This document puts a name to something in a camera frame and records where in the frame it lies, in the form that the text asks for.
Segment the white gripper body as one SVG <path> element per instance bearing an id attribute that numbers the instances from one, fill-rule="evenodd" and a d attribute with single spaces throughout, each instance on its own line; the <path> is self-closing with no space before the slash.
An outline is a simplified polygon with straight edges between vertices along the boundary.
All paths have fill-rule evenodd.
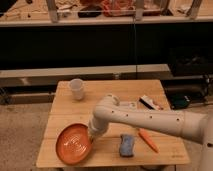
<path id="1" fill-rule="evenodd" d="M 96 140 L 108 130 L 108 123 L 97 119 L 91 119 L 88 124 L 88 134 L 91 141 Z"/>

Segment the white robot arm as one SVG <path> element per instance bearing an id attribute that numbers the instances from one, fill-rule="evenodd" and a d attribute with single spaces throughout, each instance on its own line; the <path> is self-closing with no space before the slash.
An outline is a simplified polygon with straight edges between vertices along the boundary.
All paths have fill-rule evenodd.
<path id="1" fill-rule="evenodd" d="M 123 108 L 117 96 L 108 94 L 94 107 L 89 135 L 102 136 L 110 123 L 120 123 L 181 137 L 202 145 L 198 171 L 213 171 L 213 115 L 176 110 Z"/>

